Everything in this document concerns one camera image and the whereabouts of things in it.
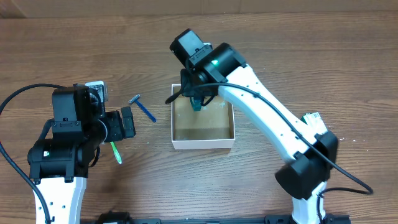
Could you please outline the green white soap packet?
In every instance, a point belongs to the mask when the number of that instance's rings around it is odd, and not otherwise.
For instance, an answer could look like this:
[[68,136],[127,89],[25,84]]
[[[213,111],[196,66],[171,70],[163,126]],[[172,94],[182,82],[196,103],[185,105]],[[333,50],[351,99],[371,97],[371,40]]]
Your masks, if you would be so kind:
[[301,121],[314,129],[317,134],[325,134],[328,132],[319,112],[306,113],[301,117]]

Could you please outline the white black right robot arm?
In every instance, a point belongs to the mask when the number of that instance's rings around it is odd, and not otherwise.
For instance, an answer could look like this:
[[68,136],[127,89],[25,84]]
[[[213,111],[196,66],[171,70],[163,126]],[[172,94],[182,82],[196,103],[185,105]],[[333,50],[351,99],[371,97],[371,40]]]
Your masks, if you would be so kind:
[[258,79],[246,59],[231,45],[204,43],[191,29],[170,45],[183,65],[180,95],[222,99],[239,108],[266,136],[284,166],[275,173],[292,196],[294,223],[322,223],[326,213],[317,195],[326,188],[336,161],[338,140],[292,114]]

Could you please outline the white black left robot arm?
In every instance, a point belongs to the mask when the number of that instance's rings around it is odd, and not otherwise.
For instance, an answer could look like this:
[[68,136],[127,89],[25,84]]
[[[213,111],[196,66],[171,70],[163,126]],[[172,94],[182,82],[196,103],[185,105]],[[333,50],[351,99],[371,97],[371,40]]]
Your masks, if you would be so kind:
[[53,136],[39,137],[29,150],[29,177],[35,195],[37,223],[79,223],[88,171],[99,159],[100,145],[136,134],[132,111],[105,111],[102,88],[71,86],[52,94],[53,116],[46,127]]

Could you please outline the blue disposable razor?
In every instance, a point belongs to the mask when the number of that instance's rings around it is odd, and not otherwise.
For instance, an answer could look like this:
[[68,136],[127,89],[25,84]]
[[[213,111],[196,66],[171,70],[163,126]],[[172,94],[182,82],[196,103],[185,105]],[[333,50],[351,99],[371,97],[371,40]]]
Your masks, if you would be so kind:
[[133,105],[136,104],[138,107],[140,107],[140,109],[148,116],[148,118],[153,122],[156,123],[157,120],[155,118],[155,116],[139,101],[141,95],[137,94],[136,96],[134,96],[133,98],[131,98],[129,100],[129,104]]

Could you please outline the green white toothbrush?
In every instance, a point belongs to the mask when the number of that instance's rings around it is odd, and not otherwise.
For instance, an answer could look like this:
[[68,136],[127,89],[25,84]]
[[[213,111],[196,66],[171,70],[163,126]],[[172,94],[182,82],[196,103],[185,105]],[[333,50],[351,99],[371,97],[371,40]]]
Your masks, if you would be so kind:
[[122,157],[121,157],[121,155],[120,155],[115,143],[114,142],[110,142],[110,145],[112,147],[112,150],[113,150],[113,153],[114,153],[116,161],[118,162],[118,164],[122,164],[123,163]]

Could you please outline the blue mouthwash bottle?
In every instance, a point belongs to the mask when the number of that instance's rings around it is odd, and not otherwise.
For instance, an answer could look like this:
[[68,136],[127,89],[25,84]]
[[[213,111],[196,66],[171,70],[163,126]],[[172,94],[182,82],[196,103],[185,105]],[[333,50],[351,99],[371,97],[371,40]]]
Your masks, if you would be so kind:
[[190,97],[190,103],[194,111],[200,111],[202,107],[203,98],[200,96]]

